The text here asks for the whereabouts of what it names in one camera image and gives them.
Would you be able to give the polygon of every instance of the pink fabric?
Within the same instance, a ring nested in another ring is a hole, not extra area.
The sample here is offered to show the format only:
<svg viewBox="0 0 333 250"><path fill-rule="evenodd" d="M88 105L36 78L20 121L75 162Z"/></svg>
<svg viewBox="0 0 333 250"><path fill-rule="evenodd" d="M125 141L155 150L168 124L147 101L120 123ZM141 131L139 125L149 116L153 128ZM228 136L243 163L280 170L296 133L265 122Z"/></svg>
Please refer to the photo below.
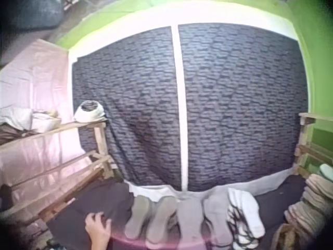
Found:
<svg viewBox="0 0 333 250"><path fill-rule="evenodd" d="M42 40L35 41L0 71L0 107L13 105L34 110L57 109L62 123L72 121L68 69L67 50ZM0 184L12 185L24 181L82 154L84 151L81 149L77 130L65 131L2 149ZM86 158L65 168L61 173L49 174L19 187L13 193L14 202L34 207L34 211L28 212L33 216L52 202L52 199L66 191L63 186L61 191L54 192L61 180L89 163L90 160Z"/></svg>

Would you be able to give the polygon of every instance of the wooden shelf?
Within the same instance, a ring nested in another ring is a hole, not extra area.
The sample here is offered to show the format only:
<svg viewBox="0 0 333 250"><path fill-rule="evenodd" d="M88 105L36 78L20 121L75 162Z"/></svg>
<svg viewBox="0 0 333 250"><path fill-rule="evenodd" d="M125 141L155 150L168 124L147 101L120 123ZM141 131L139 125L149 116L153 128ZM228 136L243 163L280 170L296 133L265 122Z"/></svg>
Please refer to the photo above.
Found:
<svg viewBox="0 0 333 250"><path fill-rule="evenodd" d="M313 118L313 119L317 119L317 120L325 120L325 121L331 121L333 122L333 117L325 117L325 116L321 116L321 115L317 115L314 113L299 113L300 117L309 117L309 118Z"/></svg>
<svg viewBox="0 0 333 250"><path fill-rule="evenodd" d="M106 120L107 119L103 119L101 121L95 121L95 122L87 122L87 123L70 122L70 123L61 124L60 127L58 127L57 129L53 129L51 131L41 133L41 134L35 134L35 135L32 135L32 136L23 137L23 138L8 142L6 144L3 144L3 145L0 146L0 150L12 147L15 144L18 144L22 141L33 140L33 139L41 138L41 137L44 137L44 136L47 136L47 135L60 133L62 131L66 131L66 130L70 130L70 129L77 129L77 128L88 127L88 126L91 128L91 127L94 127L95 125L98 125L100 123L105 122Z"/></svg>

